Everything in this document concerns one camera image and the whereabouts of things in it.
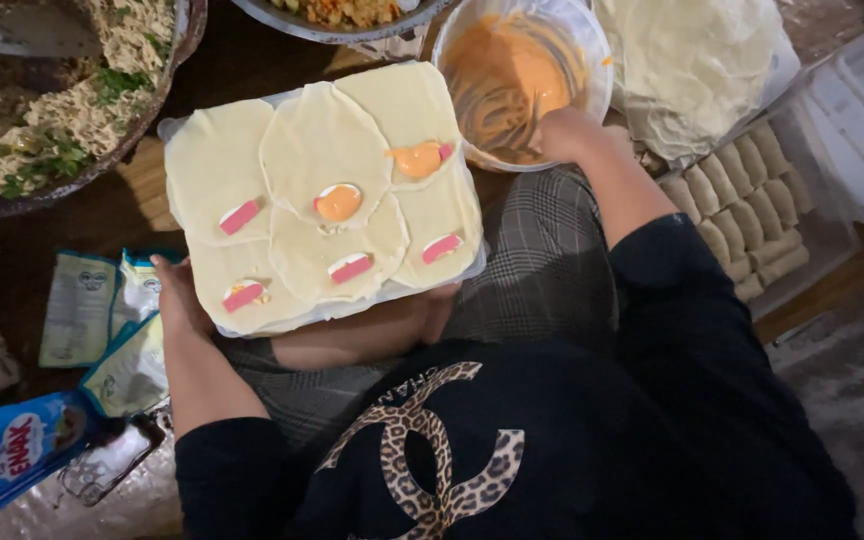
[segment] blue snack package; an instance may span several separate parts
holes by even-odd
[[[0,407],[0,510],[84,452],[101,422],[78,391]]]

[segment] person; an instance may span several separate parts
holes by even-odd
[[[849,485],[690,220],[577,109],[534,144],[583,174],[518,177],[486,213],[485,273],[416,300],[387,369],[262,378],[288,347],[227,360],[191,269],[156,260],[189,538],[856,537]],[[340,380],[361,397],[341,436],[296,457],[329,392],[263,396]]]

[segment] metal bowl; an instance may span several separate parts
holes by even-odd
[[[37,209],[50,207],[54,202],[80,190],[97,177],[112,170],[130,153],[138,141],[142,139],[152,121],[156,119],[165,97],[172,88],[172,78],[179,64],[185,62],[206,30],[208,0],[175,0],[175,30],[172,39],[172,52],[165,65],[165,73],[152,93],[149,104],[137,117],[131,119],[126,128],[126,134],[119,141],[115,150],[99,157],[90,167],[76,178],[66,178],[62,181],[49,183],[41,189],[32,191],[29,195],[16,199],[0,199],[0,217],[25,214]]]
[[[275,30],[312,42],[347,45],[381,40],[408,32],[432,20],[454,0],[421,0],[418,7],[402,13],[402,16],[390,23],[354,30],[337,30],[323,24],[309,22],[304,17],[273,6],[269,0],[232,0],[232,2],[253,19]]]

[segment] wooden table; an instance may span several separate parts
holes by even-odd
[[[434,32],[428,43],[434,41]],[[162,117],[289,91],[374,66],[348,49],[272,30],[228,0],[216,0],[198,51],[179,68]],[[511,175],[476,171],[484,205],[508,189]],[[864,241],[864,227],[860,230]],[[54,207],[0,219],[0,331],[25,368],[19,398],[73,387],[82,370],[37,367],[46,302],[59,248],[116,258],[123,247],[183,247],[169,213],[162,141],[147,136],[130,163],[98,178]],[[758,324],[776,336],[845,299],[864,293],[864,251],[798,299]]]

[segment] hand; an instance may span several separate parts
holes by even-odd
[[[550,110],[538,121],[529,146],[548,160],[574,164],[589,153],[590,146],[608,141],[602,126],[573,106]]]
[[[192,263],[188,257],[174,266],[164,256],[154,254],[151,263],[162,284],[158,294],[158,312],[162,329],[170,332],[194,332],[208,337],[215,332],[215,324],[199,303],[192,281]]]

